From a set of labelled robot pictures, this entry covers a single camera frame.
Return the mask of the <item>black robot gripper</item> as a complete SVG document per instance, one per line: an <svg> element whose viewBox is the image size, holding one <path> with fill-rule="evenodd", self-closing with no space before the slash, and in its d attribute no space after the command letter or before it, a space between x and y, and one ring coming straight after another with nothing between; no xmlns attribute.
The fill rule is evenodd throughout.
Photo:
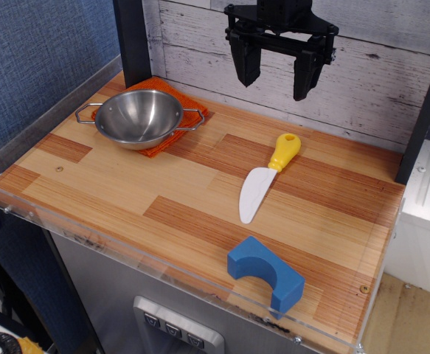
<svg viewBox="0 0 430 354"><path fill-rule="evenodd" d="M257 1L229 4L226 40L231 46L238 80L250 86L260 76L261 49L296 57L294 100L316 87L322 67L334 61L339 28L319 18L311 1Z"/></svg>

